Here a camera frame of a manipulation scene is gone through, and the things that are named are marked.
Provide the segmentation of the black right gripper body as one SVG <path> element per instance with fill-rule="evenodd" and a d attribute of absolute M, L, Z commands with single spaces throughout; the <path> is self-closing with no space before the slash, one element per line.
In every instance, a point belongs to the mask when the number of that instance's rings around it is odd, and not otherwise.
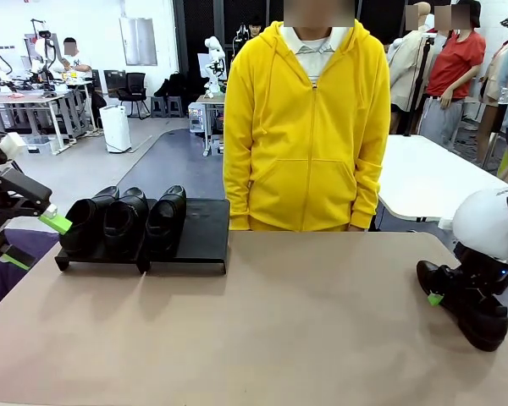
<path fill-rule="evenodd" d="M 467 288 L 475 288 L 484 296 L 501 295 L 508 288 L 508 264 L 464 244 L 457 244 L 454 254 Z"/>

